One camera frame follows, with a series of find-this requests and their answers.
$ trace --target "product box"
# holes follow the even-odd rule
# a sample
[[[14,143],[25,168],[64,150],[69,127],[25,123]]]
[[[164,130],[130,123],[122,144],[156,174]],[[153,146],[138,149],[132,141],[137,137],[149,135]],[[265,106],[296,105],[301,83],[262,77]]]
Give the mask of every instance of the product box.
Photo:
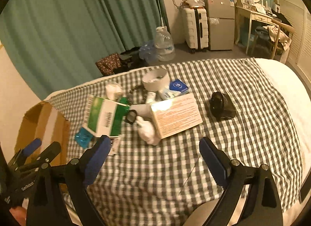
[[[129,106],[89,95],[82,127],[95,137],[107,135],[110,138],[118,137],[121,132],[123,116],[129,111]]]
[[[170,82],[165,88],[159,90],[160,97],[163,100],[181,96],[188,92],[188,86],[179,79]]]
[[[192,93],[153,103],[151,111],[161,139],[203,122]]]
[[[26,163],[37,159],[52,142],[61,145],[61,153],[51,162],[51,165],[66,164],[67,146],[69,140],[70,122],[48,102],[42,101],[30,108],[24,115],[15,145],[15,153],[25,148],[34,139],[40,138],[42,145],[27,158]]]

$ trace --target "white towel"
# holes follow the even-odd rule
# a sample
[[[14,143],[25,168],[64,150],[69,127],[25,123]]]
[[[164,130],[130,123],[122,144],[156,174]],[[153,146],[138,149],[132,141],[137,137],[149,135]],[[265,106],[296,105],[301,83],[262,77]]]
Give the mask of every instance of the white towel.
[[[263,28],[269,31],[271,41],[275,42],[279,27],[263,26]],[[283,31],[280,31],[279,42],[282,44],[284,50],[286,51],[290,47],[291,39]]]

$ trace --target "white suitcase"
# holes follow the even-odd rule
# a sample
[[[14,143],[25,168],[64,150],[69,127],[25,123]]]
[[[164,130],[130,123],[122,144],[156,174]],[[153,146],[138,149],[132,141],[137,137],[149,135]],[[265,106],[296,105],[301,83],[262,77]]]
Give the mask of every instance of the white suitcase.
[[[208,25],[204,8],[184,8],[182,10],[183,27],[186,42],[194,54],[195,50],[207,51]]]

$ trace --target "open cardboard box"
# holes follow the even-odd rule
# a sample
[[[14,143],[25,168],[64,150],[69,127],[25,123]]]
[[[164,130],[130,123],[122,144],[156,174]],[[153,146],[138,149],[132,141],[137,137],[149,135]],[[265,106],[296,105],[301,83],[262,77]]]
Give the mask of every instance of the open cardboard box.
[[[51,162],[52,166],[66,164],[67,146],[69,140],[70,122],[63,114],[42,101],[30,108],[24,115],[15,145],[15,153],[25,148],[35,138],[40,138],[42,145],[27,159],[26,163],[37,159],[52,142],[57,141],[62,151]]]

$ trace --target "wall outlet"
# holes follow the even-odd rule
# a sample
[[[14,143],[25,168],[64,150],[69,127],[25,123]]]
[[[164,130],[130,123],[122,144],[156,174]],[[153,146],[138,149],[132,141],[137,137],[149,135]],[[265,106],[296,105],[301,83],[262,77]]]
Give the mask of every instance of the wall outlet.
[[[277,13],[280,13],[280,6],[277,4],[273,4],[273,10]]]

